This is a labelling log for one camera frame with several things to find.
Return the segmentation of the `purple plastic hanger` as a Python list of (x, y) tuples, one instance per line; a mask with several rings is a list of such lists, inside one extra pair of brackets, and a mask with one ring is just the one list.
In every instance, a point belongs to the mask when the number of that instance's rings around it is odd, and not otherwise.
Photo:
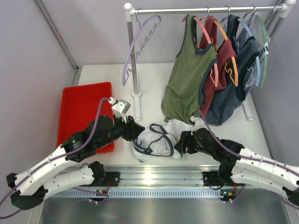
[[(144, 37), (144, 40), (140, 41), (139, 40), (140, 35), (142, 34), (146, 25), (152, 20), (155, 20), (152, 29), (149, 30), (149, 33)], [(129, 49), (128, 49), (126, 59), (124, 61), (124, 66), (121, 75), (122, 86), (125, 86), (127, 84), (129, 76), (133, 75), (134, 73), (133, 69), (136, 68), (136, 62), (138, 61), (140, 55), (143, 52), (143, 49), (150, 41), (151, 37), (154, 35), (156, 29), (158, 28), (161, 22), (162, 22), (161, 16), (156, 14), (148, 17), (143, 23), (138, 23), (139, 29), (137, 33), (133, 35), (131, 43), (129, 44)]]

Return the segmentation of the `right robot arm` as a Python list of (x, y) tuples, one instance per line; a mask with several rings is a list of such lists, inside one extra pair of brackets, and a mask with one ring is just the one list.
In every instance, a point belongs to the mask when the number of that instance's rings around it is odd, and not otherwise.
[(232, 140), (219, 139), (205, 128), (184, 131), (175, 149), (203, 153), (220, 163), (217, 173), (223, 185), (231, 182), (274, 192), (292, 205), (299, 204), (299, 168), (262, 156)]

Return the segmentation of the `white tank top navy trim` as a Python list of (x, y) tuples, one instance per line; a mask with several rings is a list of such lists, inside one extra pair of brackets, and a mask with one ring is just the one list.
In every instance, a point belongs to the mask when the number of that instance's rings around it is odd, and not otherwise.
[(175, 149), (183, 131), (191, 131), (193, 126), (177, 119), (160, 124), (150, 124), (133, 142), (134, 154), (140, 162), (152, 157), (172, 157), (180, 159), (182, 154)]

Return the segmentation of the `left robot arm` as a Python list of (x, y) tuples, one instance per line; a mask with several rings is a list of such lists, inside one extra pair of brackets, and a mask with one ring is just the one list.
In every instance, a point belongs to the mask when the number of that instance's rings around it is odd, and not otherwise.
[(95, 161), (77, 171), (62, 175), (70, 166), (92, 157), (101, 149), (122, 138), (134, 141), (145, 130), (132, 116), (121, 118), (99, 116), (83, 131), (74, 133), (47, 158), (31, 169), (7, 175), (13, 206), (29, 210), (52, 195), (78, 186), (100, 186), (107, 178), (103, 165)]

